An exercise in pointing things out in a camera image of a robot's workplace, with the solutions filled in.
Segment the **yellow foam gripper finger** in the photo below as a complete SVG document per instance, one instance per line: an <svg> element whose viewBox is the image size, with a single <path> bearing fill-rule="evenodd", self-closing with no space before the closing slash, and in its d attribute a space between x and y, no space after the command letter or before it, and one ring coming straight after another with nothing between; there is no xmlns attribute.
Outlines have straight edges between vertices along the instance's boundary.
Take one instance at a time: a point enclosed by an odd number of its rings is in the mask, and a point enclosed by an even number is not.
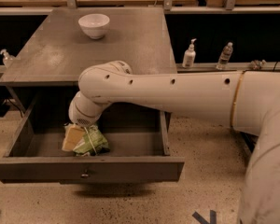
<svg viewBox="0 0 280 224"><path fill-rule="evenodd" d="M82 139L85 131L76 124L68 124L64 127L65 135L63 140L63 151L73 151L78 142Z"/></svg>

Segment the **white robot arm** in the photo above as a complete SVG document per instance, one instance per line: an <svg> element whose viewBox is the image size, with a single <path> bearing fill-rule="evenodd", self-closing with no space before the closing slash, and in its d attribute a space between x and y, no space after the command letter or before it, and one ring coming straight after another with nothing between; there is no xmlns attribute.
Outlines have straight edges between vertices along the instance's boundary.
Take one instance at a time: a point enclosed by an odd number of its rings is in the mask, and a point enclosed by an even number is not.
<svg viewBox="0 0 280 224"><path fill-rule="evenodd" d="M136 75L123 61L91 66L78 78L69 118L95 123L125 102L206 119L254 134L237 224L280 224L280 72L222 71Z"/></svg>

